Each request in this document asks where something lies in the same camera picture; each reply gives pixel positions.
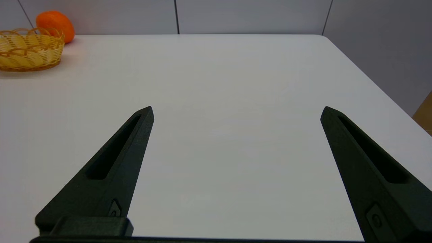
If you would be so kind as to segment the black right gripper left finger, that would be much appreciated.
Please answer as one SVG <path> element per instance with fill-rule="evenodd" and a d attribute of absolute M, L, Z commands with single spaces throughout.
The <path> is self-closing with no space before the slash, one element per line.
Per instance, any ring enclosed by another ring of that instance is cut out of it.
<path fill-rule="evenodd" d="M 40 236 L 131 236 L 128 211 L 154 122 L 135 112 L 37 214 Z"/>

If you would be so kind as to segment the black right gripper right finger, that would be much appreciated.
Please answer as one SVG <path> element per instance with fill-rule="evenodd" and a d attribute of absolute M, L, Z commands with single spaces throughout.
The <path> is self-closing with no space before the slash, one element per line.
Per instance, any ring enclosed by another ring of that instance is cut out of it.
<path fill-rule="evenodd" d="M 431 190 L 342 112 L 320 121 L 363 239 L 430 243 Z"/>

